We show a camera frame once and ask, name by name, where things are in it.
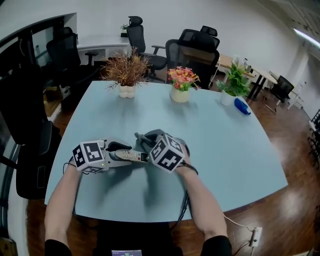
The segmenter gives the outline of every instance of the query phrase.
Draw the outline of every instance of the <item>light blue table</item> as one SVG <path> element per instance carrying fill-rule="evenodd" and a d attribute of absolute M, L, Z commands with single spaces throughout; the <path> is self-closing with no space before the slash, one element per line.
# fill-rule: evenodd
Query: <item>light blue table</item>
<path fill-rule="evenodd" d="M 191 90 L 188 103 L 170 99 L 170 85 L 139 87 L 123 99 L 108 82 L 94 81 L 77 106 L 53 163 L 45 203 L 63 175 L 63 165 L 79 142 L 112 136 L 136 143 L 135 132 L 162 129 L 182 138 L 191 162 L 223 211 L 232 210 L 287 185 L 280 161 L 252 113 L 222 106 L 220 93 Z M 83 175 L 75 203 L 78 215 L 122 222 L 170 222 L 178 219 L 184 187 L 176 173 L 147 165 Z M 191 219 L 190 212 L 185 220 Z"/>

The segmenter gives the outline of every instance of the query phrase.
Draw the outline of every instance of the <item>power outlet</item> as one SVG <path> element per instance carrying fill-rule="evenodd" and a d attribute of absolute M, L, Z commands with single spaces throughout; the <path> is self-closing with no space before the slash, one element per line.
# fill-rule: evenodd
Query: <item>power outlet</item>
<path fill-rule="evenodd" d="M 249 244 L 250 247 L 257 247 L 258 246 L 259 240 L 261 237 L 261 233 L 262 233 L 262 227 L 258 226 L 258 227 L 254 228 L 254 230 L 252 232 L 250 244 Z"/>

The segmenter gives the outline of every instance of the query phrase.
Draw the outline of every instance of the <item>ceiling light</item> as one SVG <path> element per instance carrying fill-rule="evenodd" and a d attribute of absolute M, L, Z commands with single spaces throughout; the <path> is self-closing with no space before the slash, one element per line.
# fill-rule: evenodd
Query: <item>ceiling light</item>
<path fill-rule="evenodd" d="M 314 45 L 316 45 L 316 46 L 318 46 L 318 47 L 320 48 L 320 43 L 319 43 L 318 41 L 314 40 L 313 38 L 311 38 L 311 37 L 308 36 L 307 34 L 302 33 L 300 30 L 297 30 L 297 29 L 294 28 L 294 31 L 295 31 L 299 36 L 307 39 L 310 43 L 312 43 L 312 44 L 314 44 Z"/>

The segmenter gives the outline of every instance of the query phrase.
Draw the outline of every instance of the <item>dried orange plant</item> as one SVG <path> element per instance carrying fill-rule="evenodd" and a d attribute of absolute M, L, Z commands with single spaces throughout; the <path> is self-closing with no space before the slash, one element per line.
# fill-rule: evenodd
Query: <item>dried orange plant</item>
<path fill-rule="evenodd" d="M 105 75 L 103 80 L 114 81 L 110 89 L 116 86 L 139 86 L 146 83 L 144 74 L 148 69 L 148 58 L 137 54 L 137 49 L 132 49 L 131 56 L 124 52 L 117 52 L 111 59 L 105 59 L 102 67 Z"/>

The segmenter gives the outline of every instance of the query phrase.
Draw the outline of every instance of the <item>human arm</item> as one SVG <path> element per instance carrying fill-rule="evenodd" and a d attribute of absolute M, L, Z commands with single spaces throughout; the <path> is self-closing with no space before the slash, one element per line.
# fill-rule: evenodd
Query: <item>human arm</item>
<path fill-rule="evenodd" d="M 46 207 L 45 241 L 56 240 L 68 246 L 67 230 L 74 209 L 81 172 L 68 164 Z"/>
<path fill-rule="evenodd" d="M 184 161 L 190 164 L 187 151 L 184 148 L 186 158 Z M 182 166 L 176 169 L 182 176 L 189 194 L 192 218 L 195 225 L 203 233 L 204 239 L 208 240 L 216 236 L 228 236 L 227 224 L 224 214 L 212 193 L 202 183 L 197 173 Z"/>

